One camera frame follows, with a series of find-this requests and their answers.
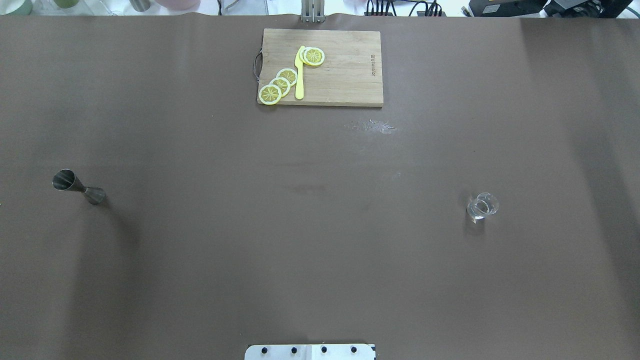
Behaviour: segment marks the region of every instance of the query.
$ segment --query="knife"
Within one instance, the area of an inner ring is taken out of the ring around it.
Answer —
[[[302,45],[298,49],[298,52],[296,53],[296,59],[293,63],[295,64],[296,69],[298,70],[298,82],[296,83],[296,99],[298,100],[302,100],[302,98],[305,96],[305,84],[302,81],[302,68],[305,64],[302,62],[302,59],[300,58],[300,51],[302,51],[304,48],[305,46]]]

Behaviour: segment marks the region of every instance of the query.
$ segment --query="pink container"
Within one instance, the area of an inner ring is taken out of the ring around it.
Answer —
[[[156,0],[156,2],[169,10],[187,10],[200,0]]]

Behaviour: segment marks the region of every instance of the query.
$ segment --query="cutting board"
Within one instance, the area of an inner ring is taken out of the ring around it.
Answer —
[[[324,63],[304,65],[304,99],[297,100],[292,88],[277,105],[382,107],[379,31],[265,29],[258,89],[269,84],[280,69],[295,69],[293,63],[302,45],[322,49]]]

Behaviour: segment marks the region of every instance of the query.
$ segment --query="brown table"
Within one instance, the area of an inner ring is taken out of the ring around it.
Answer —
[[[639,21],[331,16],[384,107],[260,106],[298,21],[0,19],[0,358],[640,357]]]

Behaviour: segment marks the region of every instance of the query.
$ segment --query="jigger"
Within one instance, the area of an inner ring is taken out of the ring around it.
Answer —
[[[107,196],[101,188],[88,188],[85,185],[82,185],[76,174],[67,168],[60,170],[53,177],[51,183],[56,190],[81,192],[86,200],[93,205],[100,204],[100,202]]]

